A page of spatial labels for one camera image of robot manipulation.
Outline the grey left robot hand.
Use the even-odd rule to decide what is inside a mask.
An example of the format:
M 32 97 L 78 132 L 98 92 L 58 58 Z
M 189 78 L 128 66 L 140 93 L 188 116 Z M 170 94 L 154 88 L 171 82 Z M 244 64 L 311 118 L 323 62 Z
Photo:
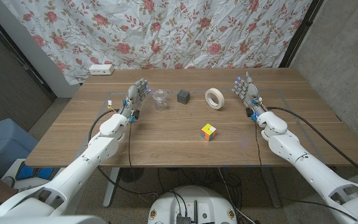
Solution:
M 140 109 L 143 100 L 151 92 L 148 87 L 148 80 L 141 78 L 131 85 L 127 91 L 125 103 L 119 110 L 119 114 L 130 120 L 133 113 Z

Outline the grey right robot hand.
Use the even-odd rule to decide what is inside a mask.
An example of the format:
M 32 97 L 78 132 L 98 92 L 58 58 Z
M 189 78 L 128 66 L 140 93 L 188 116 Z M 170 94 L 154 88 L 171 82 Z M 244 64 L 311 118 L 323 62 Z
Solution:
M 245 78 L 237 78 L 232 92 L 243 101 L 247 116 L 251 120 L 257 121 L 257 118 L 262 113 L 267 112 L 267 108 L 263 105 L 262 98 L 259 96 L 259 91 L 249 72 L 246 72 Z

